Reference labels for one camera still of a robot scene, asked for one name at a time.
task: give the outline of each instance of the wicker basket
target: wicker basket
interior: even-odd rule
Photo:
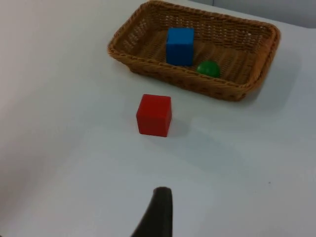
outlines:
[[[165,62],[170,27],[195,29],[192,67]],[[239,101],[263,82],[279,40],[279,30],[268,23],[149,1],[115,33],[108,53],[134,73],[217,99]],[[220,78],[196,72],[206,60],[218,63]]]

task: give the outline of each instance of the toy block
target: toy block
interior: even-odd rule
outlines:
[[[193,64],[193,28],[169,28],[166,43],[166,61],[175,66]]]
[[[144,94],[136,113],[139,133],[166,137],[171,117],[169,96]]]

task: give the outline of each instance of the red cube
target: red cube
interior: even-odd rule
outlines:
[[[169,96],[144,94],[136,114],[139,133],[166,137],[171,117]]]

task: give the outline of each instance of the blue cube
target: blue cube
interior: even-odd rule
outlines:
[[[166,44],[166,61],[175,66],[193,64],[193,28],[169,28]]]

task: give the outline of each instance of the green ball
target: green ball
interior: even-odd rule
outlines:
[[[200,65],[197,67],[197,72],[213,77],[213,78],[219,78],[221,75],[221,70],[217,63],[212,61],[205,61],[200,63]]]

